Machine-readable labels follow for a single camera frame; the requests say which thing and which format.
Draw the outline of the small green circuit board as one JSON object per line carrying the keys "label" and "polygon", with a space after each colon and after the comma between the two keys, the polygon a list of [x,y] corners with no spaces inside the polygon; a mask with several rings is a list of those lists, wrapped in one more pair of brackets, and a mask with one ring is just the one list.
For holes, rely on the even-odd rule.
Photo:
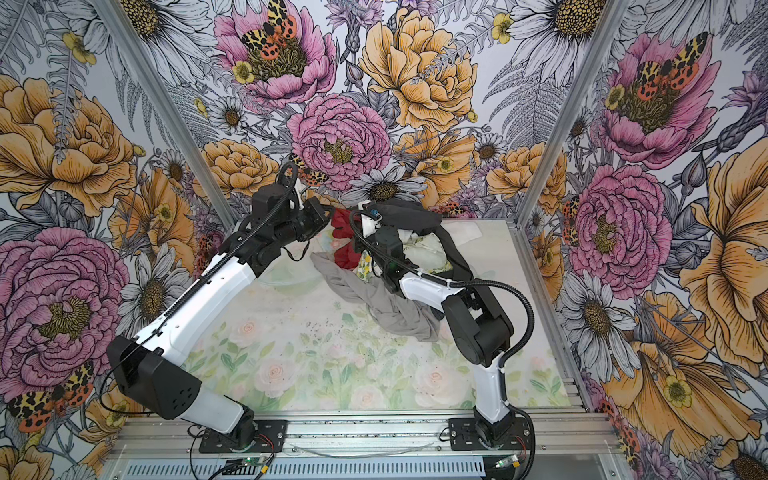
{"label": "small green circuit board", "polygon": [[232,475],[256,475],[258,472],[267,471],[273,463],[274,457],[251,456],[228,460],[225,466],[227,473]]}

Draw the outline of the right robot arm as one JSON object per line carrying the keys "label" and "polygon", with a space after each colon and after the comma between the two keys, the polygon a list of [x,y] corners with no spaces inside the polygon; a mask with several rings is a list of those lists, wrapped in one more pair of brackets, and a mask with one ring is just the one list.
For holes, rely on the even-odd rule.
{"label": "right robot arm", "polygon": [[472,365],[475,379],[475,430],[483,446],[498,448],[515,414],[507,401],[502,358],[510,348],[512,322],[488,285],[474,278],[450,233],[428,212],[418,216],[416,233],[436,239],[448,269],[431,273],[408,259],[394,225],[401,208],[395,205],[355,210],[349,215],[356,243],[372,258],[372,270],[386,289],[440,313],[454,343]]}

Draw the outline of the corner aluminium post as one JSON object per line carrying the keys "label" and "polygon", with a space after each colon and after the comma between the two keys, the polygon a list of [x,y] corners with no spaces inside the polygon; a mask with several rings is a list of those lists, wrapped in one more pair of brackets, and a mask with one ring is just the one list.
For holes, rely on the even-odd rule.
{"label": "corner aluminium post", "polygon": [[603,10],[585,59],[574,76],[572,87],[546,142],[539,168],[534,173],[531,184],[523,196],[522,204],[515,218],[515,225],[518,229],[522,229],[527,224],[534,207],[538,204],[546,181],[555,168],[571,125],[578,115],[580,105],[593,85],[602,62],[610,52],[611,44],[620,29],[630,4],[631,2],[628,0],[608,1]]}
{"label": "corner aluminium post", "polygon": [[199,181],[224,229],[232,232],[237,220],[234,212],[209,170],[198,146],[150,56],[141,44],[119,1],[96,1],[94,8],[112,35],[119,51],[135,73],[138,82],[168,129],[175,146],[184,156],[195,178]]}

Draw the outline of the lemon print cloth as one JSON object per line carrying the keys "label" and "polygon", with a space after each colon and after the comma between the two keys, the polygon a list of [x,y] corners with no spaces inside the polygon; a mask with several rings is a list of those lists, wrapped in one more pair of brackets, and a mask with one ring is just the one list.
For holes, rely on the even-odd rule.
{"label": "lemon print cloth", "polygon": [[[407,261],[419,269],[436,274],[452,269],[445,250],[434,234],[419,236],[411,230],[398,230],[398,236],[403,243],[403,252]],[[381,267],[373,260],[368,251],[364,251],[353,273],[361,280],[368,282],[373,277],[382,274]]]}

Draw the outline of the dark red cloth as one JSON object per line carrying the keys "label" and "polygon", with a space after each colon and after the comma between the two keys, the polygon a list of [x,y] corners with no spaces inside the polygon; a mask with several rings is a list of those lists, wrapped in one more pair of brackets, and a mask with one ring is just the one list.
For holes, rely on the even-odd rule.
{"label": "dark red cloth", "polygon": [[354,233],[349,221],[349,211],[337,208],[331,219],[332,248],[335,264],[345,270],[354,270],[361,259],[361,254],[355,250]]}

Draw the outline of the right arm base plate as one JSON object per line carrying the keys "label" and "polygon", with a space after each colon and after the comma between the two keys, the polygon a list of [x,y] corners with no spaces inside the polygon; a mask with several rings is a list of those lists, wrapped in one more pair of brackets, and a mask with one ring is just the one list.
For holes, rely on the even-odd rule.
{"label": "right arm base plate", "polygon": [[483,418],[448,419],[448,436],[453,451],[522,451],[531,446],[532,422],[517,415],[495,424]]}

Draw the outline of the left corner aluminium post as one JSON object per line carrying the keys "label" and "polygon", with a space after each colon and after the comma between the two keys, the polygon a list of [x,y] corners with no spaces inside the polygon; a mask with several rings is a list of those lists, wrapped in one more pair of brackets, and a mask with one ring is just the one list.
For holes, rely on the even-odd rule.
{"label": "left corner aluminium post", "polygon": [[175,146],[184,156],[195,178],[199,181],[224,229],[232,232],[237,220],[234,212],[209,170],[198,146],[150,56],[141,44],[119,1],[96,1],[94,8],[112,35],[119,51],[135,73],[138,82],[168,129]]}

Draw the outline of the right corner aluminium post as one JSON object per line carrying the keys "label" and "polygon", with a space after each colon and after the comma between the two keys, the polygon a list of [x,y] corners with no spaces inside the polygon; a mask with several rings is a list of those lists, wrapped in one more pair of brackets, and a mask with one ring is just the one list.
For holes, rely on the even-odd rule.
{"label": "right corner aluminium post", "polygon": [[522,204],[515,218],[515,225],[518,229],[522,229],[527,224],[534,207],[538,204],[546,181],[555,168],[571,125],[578,115],[580,105],[593,85],[602,62],[610,52],[611,44],[620,29],[630,4],[631,2],[628,0],[608,1],[603,10],[585,59],[574,76],[572,87],[546,142],[539,168],[534,173],[531,184],[523,196]]}

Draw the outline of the aluminium front rail frame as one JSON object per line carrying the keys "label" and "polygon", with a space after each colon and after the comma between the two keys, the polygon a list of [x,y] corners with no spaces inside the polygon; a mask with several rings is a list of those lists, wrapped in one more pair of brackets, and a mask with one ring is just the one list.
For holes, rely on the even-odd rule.
{"label": "aluminium front rail frame", "polygon": [[280,453],[202,454],[203,437],[182,421],[138,419],[119,434],[107,457],[105,479],[115,479],[130,460],[197,462],[251,457],[370,459],[389,457],[480,457],[480,479],[630,479],[632,473],[608,420],[567,409],[531,412],[534,435],[522,451],[453,451],[448,419],[459,411],[272,413],[257,420],[286,420]]}

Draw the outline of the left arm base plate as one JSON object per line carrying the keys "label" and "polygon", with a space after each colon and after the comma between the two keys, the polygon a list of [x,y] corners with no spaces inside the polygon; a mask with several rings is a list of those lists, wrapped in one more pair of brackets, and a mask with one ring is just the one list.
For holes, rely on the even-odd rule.
{"label": "left arm base plate", "polygon": [[250,426],[230,434],[206,429],[199,451],[202,454],[280,453],[287,427],[286,420],[255,420]]}

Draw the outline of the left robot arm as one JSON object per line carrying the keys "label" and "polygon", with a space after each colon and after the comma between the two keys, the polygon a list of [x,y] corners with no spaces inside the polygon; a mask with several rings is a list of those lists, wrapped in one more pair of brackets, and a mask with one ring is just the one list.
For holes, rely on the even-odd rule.
{"label": "left robot arm", "polygon": [[256,438],[253,411],[208,389],[182,366],[228,303],[289,244],[310,241],[333,215],[333,207],[302,201],[290,186],[275,183],[254,194],[249,216],[203,275],[149,325],[110,343],[110,373],[119,391],[163,419],[198,424],[236,450],[249,447]]}

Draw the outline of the light grey cloth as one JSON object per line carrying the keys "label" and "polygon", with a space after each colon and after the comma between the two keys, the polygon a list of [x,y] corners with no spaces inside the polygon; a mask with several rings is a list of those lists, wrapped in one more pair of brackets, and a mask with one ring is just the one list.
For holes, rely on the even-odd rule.
{"label": "light grey cloth", "polygon": [[312,253],[310,260],[334,293],[347,302],[365,305],[383,330],[420,342],[438,340],[440,320],[429,306],[391,293],[379,278],[361,280],[338,267],[326,253]]}

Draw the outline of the dark grey cloth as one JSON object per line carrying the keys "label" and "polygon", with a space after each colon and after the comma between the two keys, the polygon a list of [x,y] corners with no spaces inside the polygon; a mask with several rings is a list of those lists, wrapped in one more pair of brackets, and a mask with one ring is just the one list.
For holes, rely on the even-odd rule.
{"label": "dark grey cloth", "polygon": [[438,213],[424,209],[420,203],[395,198],[369,202],[363,210],[371,214],[377,212],[384,226],[411,230],[419,236],[435,234],[447,254],[448,262],[455,270],[453,279],[465,281],[474,278],[453,238],[442,226],[442,217]]}

